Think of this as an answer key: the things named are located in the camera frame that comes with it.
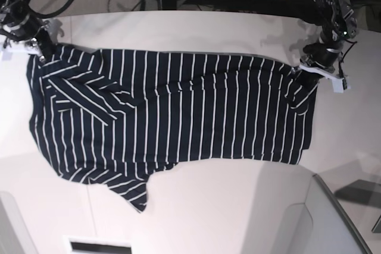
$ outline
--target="navy blue shirt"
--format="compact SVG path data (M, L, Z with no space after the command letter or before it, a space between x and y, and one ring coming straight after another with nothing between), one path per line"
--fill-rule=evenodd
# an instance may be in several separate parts
M311 141L317 86L271 59L59 45L46 64L31 56L27 77L30 131L57 174L138 211L149 176L178 162L297 164Z

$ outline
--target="striped shirt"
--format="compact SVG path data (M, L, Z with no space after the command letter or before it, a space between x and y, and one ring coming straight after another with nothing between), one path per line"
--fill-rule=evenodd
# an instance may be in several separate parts
M30 131L57 174L106 184L138 211L146 183L208 158L297 164L311 141L316 86L261 57L58 45L28 63Z

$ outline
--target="white table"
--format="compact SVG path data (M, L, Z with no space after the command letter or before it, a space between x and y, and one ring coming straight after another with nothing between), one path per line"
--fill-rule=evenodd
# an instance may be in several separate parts
M65 35L59 41L87 50L259 54L290 65L297 65L302 47L317 39L316 27L269 15L155 11L81 15L61 21ZM313 144L301 160L301 165L314 172L327 171L336 186L357 178L341 175L341 166L362 160L361 166L373 168L374 158L381 154L381 36L363 31L358 40L345 63L352 90L336 95L330 83L322 81ZM55 178L36 154L29 134L32 102L24 75L26 59L17 56L0 66L0 102L7 103L0 117L0 190L15 196L41 254L64 253L57 246L62 233L131 241L135 253L240 253L247 247L248 221L263 225L260 232L252 233L250 245L270 253L272 234L284 210L304 201L311 172L249 160L181 164L171 172L153 175L148 207L141 215L104 186L79 186ZM52 201L47 196L54 193ZM269 204L274 194L277 202ZM70 215L60 216L67 208ZM38 219L44 214L55 219L45 221L49 230L42 231ZM371 237L371 248L380 249L380 245Z

